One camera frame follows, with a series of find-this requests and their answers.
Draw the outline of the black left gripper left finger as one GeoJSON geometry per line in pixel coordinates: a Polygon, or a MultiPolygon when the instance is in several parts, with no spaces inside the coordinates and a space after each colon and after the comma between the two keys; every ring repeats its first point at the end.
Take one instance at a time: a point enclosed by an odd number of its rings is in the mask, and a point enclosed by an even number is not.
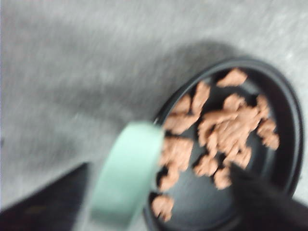
{"type": "Polygon", "coordinates": [[[71,231],[86,194],[90,164],[83,163],[46,188],[0,213],[2,231],[71,231]]]}

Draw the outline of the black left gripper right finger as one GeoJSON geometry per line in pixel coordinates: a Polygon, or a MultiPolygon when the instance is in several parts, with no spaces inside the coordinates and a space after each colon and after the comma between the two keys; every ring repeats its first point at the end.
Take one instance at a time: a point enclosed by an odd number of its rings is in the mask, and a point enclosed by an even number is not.
{"type": "Polygon", "coordinates": [[[242,231],[306,231],[308,207],[276,190],[262,179],[230,166],[231,193],[242,231]]]}

